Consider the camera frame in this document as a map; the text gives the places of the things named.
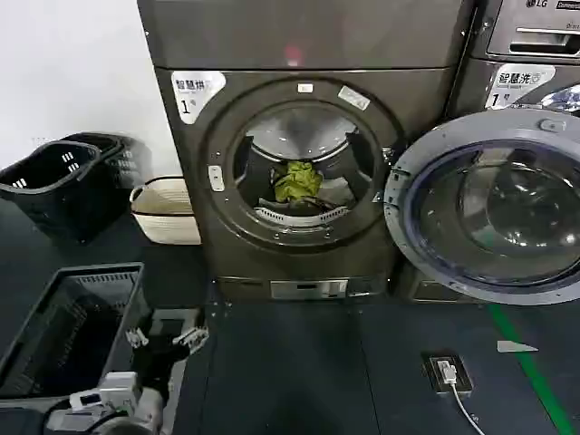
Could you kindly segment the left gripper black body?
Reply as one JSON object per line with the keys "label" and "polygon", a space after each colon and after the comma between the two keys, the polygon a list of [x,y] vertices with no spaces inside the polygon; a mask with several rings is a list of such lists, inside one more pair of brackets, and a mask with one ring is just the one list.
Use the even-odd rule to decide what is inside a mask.
{"label": "left gripper black body", "polygon": [[185,358],[185,346],[173,343],[168,335],[152,336],[147,345],[133,351],[131,369],[138,374],[140,385],[167,389],[172,368]]}

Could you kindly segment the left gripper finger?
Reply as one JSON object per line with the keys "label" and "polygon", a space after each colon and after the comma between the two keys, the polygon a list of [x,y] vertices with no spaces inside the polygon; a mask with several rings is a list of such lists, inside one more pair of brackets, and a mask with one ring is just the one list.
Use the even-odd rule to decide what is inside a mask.
{"label": "left gripper finger", "polygon": [[133,319],[127,327],[125,337],[131,348],[143,348],[150,344],[150,335],[154,323],[154,313],[149,312]]}
{"label": "left gripper finger", "polygon": [[173,345],[187,347],[190,353],[196,353],[209,338],[206,316],[203,312],[195,312],[182,325],[180,335],[172,339]]}

